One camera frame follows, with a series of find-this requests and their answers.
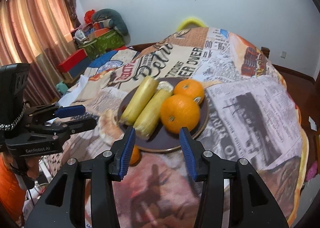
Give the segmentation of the small tangerine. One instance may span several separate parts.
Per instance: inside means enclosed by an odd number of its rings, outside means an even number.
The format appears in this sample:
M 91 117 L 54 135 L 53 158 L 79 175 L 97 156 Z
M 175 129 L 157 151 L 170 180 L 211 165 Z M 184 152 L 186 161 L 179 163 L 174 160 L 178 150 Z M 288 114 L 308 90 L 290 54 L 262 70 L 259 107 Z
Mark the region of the small tangerine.
M 134 166 L 137 163 L 139 163 L 140 158 L 141 158 L 140 149 L 137 146 L 134 146 L 131 154 L 130 166 Z

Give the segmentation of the yellow corn cob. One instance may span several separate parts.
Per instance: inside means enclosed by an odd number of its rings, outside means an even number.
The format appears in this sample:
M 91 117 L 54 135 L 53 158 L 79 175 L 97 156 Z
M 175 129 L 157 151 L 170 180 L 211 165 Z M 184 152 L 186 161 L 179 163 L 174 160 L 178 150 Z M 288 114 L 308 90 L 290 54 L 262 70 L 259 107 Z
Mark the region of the yellow corn cob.
M 120 124 L 124 124 L 127 126 L 134 125 L 140 113 L 143 111 L 145 106 L 155 94 L 158 84 L 159 81 L 152 78 L 151 76 L 146 76 L 143 79 L 133 97 L 131 98 L 129 104 L 122 113 L 119 120 Z
M 159 123 L 161 106 L 171 96 L 172 91 L 165 89 L 160 89 L 153 95 L 133 125 L 139 138 L 143 140 L 150 138 Z

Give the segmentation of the large orange front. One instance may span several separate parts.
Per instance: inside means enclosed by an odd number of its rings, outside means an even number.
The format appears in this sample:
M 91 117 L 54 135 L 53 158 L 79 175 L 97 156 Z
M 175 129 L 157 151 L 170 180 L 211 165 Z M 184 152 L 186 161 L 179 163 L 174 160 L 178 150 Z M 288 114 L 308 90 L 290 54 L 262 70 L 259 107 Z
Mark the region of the large orange front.
M 172 95 L 163 102 L 160 110 L 161 122 L 172 134 L 179 134 L 183 127 L 193 130 L 200 121 L 200 115 L 199 105 L 185 95 Z

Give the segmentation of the large orange with sticker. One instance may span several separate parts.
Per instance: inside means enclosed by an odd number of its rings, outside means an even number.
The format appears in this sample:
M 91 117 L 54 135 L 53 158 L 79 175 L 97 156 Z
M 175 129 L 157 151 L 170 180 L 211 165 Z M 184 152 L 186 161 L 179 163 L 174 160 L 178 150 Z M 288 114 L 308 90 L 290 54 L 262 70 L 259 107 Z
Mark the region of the large orange with sticker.
M 204 87 L 194 79 L 185 79 L 175 85 L 174 95 L 185 95 L 200 105 L 204 99 Z

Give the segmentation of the red gift box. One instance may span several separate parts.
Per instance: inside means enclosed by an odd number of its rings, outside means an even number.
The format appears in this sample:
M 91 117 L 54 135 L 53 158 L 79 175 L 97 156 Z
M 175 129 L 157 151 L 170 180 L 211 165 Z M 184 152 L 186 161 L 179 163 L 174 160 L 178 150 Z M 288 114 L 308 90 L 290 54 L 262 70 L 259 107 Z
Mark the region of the red gift box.
M 84 49 L 76 50 L 67 59 L 65 59 L 59 65 L 57 65 L 57 69 L 61 73 L 67 72 L 85 58 L 87 58 L 87 53 Z

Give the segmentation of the newspaper print bed cover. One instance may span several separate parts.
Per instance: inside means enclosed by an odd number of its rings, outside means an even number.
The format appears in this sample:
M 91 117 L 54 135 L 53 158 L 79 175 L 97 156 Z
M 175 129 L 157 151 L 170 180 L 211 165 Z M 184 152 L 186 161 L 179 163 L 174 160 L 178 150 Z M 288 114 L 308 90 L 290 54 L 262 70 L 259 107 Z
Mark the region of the newspaper print bed cover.
M 97 126 L 51 162 L 26 227 L 290 227 L 308 138 L 283 77 L 218 28 L 86 70 Z

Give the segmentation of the orange striped curtain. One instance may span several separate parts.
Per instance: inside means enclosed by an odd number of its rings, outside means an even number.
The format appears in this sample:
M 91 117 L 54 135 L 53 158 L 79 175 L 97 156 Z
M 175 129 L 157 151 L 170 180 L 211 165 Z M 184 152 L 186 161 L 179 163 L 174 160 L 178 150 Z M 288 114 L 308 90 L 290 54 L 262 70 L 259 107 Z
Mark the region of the orange striped curtain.
M 29 63 L 24 99 L 50 103 L 63 80 L 57 66 L 76 47 L 65 0 L 1 0 L 1 65 Z

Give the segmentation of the green storage bag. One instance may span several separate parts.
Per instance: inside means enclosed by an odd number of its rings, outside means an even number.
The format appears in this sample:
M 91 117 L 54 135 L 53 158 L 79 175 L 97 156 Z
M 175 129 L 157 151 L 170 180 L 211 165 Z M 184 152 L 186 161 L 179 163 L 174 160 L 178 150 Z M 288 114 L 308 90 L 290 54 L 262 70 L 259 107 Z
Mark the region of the green storage bag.
M 125 45 L 122 36 L 116 30 L 109 30 L 87 43 L 79 45 L 79 49 L 84 49 L 90 60 L 95 60 L 106 52 L 118 49 Z

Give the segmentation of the red plastic bag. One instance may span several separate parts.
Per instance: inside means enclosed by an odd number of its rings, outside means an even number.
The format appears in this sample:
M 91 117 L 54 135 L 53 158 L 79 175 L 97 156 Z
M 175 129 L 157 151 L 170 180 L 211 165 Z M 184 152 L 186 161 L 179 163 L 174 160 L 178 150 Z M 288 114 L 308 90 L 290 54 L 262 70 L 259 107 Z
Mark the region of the red plastic bag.
M 89 10 L 84 15 L 84 22 L 90 24 L 92 22 L 92 16 L 95 13 L 95 10 Z

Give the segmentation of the grey plush pillow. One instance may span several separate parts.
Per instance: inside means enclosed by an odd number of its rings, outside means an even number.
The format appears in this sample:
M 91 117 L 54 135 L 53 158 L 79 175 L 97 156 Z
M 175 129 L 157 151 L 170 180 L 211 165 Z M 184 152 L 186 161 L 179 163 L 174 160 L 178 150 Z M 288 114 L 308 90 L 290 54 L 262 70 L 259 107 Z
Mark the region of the grey plush pillow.
M 122 19 L 122 16 L 115 10 L 110 8 L 105 8 L 95 12 L 91 16 L 91 21 L 93 23 L 101 22 L 107 20 L 108 27 L 114 28 L 121 36 L 127 36 L 129 31 L 127 26 Z

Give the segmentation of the white wall socket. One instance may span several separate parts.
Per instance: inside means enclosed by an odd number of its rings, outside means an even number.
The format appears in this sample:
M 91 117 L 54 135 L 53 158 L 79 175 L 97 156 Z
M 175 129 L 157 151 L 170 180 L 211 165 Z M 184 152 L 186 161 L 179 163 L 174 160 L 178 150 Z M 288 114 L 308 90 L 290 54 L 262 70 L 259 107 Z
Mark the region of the white wall socket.
M 281 54 L 280 54 L 281 58 L 286 58 L 286 54 L 287 53 L 285 51 L 282 51 Z

